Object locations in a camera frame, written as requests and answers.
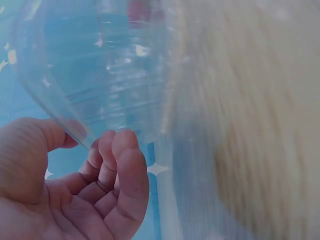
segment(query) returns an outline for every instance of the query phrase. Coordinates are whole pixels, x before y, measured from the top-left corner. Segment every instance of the clear plastic container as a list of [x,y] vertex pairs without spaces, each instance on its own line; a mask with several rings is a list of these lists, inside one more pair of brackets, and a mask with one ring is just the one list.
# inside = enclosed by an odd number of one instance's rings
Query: clear plastic container
[[13,44],[22,84],[86,148],[106,129],[154,141],[166,46],[159,1],[28,0]]

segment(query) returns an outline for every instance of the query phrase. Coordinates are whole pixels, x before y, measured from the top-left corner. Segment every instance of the white star pattern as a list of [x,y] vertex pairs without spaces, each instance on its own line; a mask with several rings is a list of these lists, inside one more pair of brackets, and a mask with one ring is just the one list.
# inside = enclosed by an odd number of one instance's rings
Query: white star pattern
[[3,60],[1,63],[0,63],[0,72],[1,70],[8,64],[9,62],[6,62],[6,60]]
[[166,166],[161,166],[161,165],[154,163],[152,166],[148,166],[147,172],[157,176],[159,173],[165,172],[169,169],[170,168],[168,168]]
[[4,49],[5,49],[6,51],[8,51],[8,49],[9,49],[9,43],[8,43],[8,42],[7,42],[6,45],[4,46]]
[[2,14],[5,11],[5,7],[4,6],[0,6],[0,14]]
[[48,82],[48,80],[45,76],[43,77],[42,82],[47,88],[49,88],[51,86],[51,83]]
[[48,170],[48,168],[46,169],[46,171],[45,171],[45,175],[44,175],[44,179],[48,179],[48,177],[50,177],[51,175],[53,175],[53,173],[52,172],[49,172],[49,170]]

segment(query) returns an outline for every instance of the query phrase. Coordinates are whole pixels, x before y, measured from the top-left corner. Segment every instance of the hand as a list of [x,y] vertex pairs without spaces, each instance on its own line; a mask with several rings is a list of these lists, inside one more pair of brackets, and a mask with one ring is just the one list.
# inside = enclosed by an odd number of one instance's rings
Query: hand
[[149,181],[136,135],[105,132],[79,172],[44,180],[47,153],[77,143],[52,119],[0,128],[3,240],[128,240],[141,225]]

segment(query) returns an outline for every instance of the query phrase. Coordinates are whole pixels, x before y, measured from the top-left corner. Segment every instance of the blue surface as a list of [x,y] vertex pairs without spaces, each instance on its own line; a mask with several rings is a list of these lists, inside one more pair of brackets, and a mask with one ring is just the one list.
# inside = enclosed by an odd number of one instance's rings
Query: blue surface
[[[2,0],[0,2],[0,9],[1,7],[4,7],[4,10],[2,13],[0,13],[0,63],[3,60],[5,60],[6,63],[9,61],[8,51],[11,49],[11,44],[9,41],[13,28],[13,22],[22,3],[22,0]],[[74,25],[72,24],[69,26],[65,25],[63,27],[72,28],[73,30],[75,29]],[[53,25],[51,26],[50,31],[54,32]],[[9,48],[5,49],[5,46],[8,42]],[[69,51],[71,52],[80,47],[72,44],[70,46],[72,46],[69,48]],[[51,50],[55,52],[55,54],[58,54],[57,51],[59,48],[54,47],[54,44],[52,44]],[[90,72],[90,66],[87,68],[88,69],[84,67],[83,71]],[[83,72],[79,72],[79,79],[83,78],[84,76],[85,74],[83,74]],[[71,88],[75,85],[72,81],[69,81],[69,84]],[[10,66],[10,64],[7,64],[0,71],[0,126],[3,126],[6,123],[20,117],[45,119],[48,118],[48,115],[25,92],[20,82],[17,81],[13,68]],[[101,129],[101,127],[101,125],[97,125],[97,128],[99,128],[100,132],[104,130]],[[150,143],[149,145],[141,145],[140,147],[145,154],[147,165],[153,165],[155,163],[153,144]],[[86,159],[86,156],[87,150],[81,145],[73,149],[58,149],[49,153],[48,170],[53,173],[53,175],[51,175],[49,178],[58,178],[70,172],[77,171]],[[152,173],[149,173],[148,176],[150,181],[150,199],[147,213],[145,220],[134,239],[160,240],[161,228],[158,207],[157,178]]]

